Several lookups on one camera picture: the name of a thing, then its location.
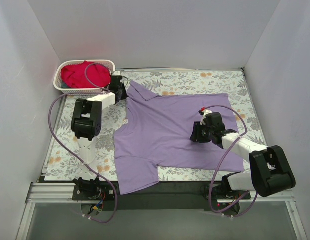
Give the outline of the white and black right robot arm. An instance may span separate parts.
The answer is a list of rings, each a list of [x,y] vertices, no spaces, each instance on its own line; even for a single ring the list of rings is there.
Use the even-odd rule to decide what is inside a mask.
[[[260,145],[242,138],[235,130],[225,129],[224,124],[209,126],[199,121],[193,124],[190,140],[194,143],[212,142],[250,164],[249,173],[238,172],[223,176],[221,184],[212,190],[215,195],[255,191],[265,198],[296,186],[287,157],[277,145]]]

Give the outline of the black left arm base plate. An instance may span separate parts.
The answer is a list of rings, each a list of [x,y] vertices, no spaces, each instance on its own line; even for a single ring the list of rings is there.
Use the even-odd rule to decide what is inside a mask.
[[[72,200],[73,201],[97,201],[115,200],[115,191],[109,184],[100,184],[91,188],[84,188],[83,186],[74,186]]]

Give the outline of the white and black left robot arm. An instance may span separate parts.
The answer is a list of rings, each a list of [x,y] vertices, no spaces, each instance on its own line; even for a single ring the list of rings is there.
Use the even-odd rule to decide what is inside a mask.
[[[121,83],[118,87],[111,87],[110,92],[88,99],[79,98],[75,102],[71,130],[77,139],[81,161],[79,176],[73,182],[88,198],[94,199],[101,192],[100,179],[96,175],[96,137],[102,127],[102,111],[126,98],[126,89]]]

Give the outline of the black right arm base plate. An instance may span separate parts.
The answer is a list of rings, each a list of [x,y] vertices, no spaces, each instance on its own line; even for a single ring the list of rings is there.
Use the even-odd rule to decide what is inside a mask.
[[[201,195],[208,200],[209,197],[209,185],[202,185],[199,189]],[[242,196],[245,191],[225,191],[221,186],[214,186],[211,193],[212,200],[236,200]]]

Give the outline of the purple t shirt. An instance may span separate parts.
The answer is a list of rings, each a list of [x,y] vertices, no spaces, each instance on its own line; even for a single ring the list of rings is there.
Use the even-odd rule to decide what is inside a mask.
[[[114,162],[122,195],[158,183],[158,167],[242,172],[243,160],[212,143],[189,140],[199,110],[211,106],[227,129],[237,130],[228,96],[220,94],[164,95],[131,82],[127,90],[126,119],[114,132]]]

